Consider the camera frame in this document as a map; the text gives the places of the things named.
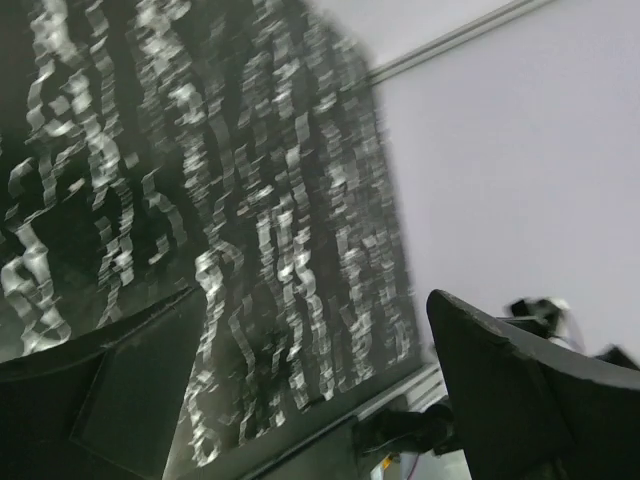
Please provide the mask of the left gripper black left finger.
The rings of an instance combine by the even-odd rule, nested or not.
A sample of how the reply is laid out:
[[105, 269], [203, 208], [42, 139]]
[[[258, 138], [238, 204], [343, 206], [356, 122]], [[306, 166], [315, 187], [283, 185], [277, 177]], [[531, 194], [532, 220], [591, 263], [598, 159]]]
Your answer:
[[159, 479], [206, 301], [184, 289], [1, 365], [4, 479]]

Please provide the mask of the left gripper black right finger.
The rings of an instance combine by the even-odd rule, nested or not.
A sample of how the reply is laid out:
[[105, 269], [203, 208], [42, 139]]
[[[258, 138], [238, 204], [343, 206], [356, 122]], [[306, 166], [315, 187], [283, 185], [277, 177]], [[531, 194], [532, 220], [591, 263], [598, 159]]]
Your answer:
[[569, 350], [442, 290], [426, 302], [475, 479], [636, 479], [639, 371]]

